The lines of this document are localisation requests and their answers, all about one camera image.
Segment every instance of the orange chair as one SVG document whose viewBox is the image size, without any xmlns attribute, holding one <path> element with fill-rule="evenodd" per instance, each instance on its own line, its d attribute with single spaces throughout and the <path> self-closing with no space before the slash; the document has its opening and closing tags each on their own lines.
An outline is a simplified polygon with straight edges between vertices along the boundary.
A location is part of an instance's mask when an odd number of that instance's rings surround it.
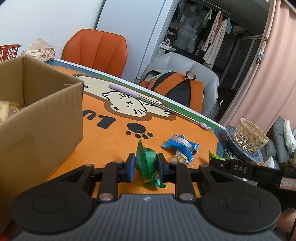
<svg viewBox="0 0 296 241">
<path fill-rule="evenodd" d="M 62 60 L 121 77 L 127 59 L 123 36 L 82 29 L 65 45 Z"/>
</svg>

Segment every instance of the white label sticker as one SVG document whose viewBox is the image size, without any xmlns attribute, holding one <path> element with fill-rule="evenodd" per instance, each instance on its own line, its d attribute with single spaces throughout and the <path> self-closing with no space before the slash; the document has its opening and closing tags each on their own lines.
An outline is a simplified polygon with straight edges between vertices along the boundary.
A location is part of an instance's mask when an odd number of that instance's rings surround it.
<svg viewBox="0 0 296 241">
<path fill-rule="evenodd" d="M 279 188 L 296 191 L 296 179 L 283 177 Z"/>
</svg>

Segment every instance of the metal screw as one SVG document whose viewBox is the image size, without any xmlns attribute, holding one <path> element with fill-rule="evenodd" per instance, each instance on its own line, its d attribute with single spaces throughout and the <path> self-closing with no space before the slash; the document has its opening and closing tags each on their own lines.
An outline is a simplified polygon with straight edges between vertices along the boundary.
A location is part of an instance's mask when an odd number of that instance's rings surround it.
<svg viewBox="0 0 296 241">
<path fill-rule="evenodd" d="M 194 195 L 192 193 L 185 192 L 180 195 L 180 199 L 184 201 L 191 201 L 194 199 Z"/>
<path fill-rule="evenodd" d="M 111 193 L 102 193 L 99 195 L 99 198 L 102 200 L 102 201 L 110 201 L 113 199 L 113 195 Z"/>
<path fill-rule="evenodd" d="M 151 199 L 152 199 L 152 198 L 149 197 L 149 196 L 143 197 L 143 200 L 144 200 L 144 201 L 150 201 Z"/>
</svg>

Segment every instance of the red plastic basket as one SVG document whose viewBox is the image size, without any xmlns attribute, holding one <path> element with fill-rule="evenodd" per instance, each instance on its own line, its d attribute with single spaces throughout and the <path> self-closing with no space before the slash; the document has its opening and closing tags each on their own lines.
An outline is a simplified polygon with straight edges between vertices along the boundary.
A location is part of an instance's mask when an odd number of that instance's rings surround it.
<svg viewBox="0 0 296 241">
<path fill-rule="evenodd" d="M 17 56 L 17 51 L 20 46 L 20 44 L 0 46 L 0 62 L 7 59 L 15 58 Z"/>
</svg>

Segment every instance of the cardboard box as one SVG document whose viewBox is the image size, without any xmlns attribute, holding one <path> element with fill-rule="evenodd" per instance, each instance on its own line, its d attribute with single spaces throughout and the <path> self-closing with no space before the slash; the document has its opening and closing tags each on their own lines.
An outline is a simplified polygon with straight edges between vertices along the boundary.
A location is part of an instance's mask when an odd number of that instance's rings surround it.
<svg viewBox="0 0 296 241">
<path fill-rule="evenodd" d="M 26 106 L 0 122 L 0 234 L 13 199 L 40 183 L 83 138 L 83 82 L 32 57 L 0 62 L 0 100 Z"/>
</svg>

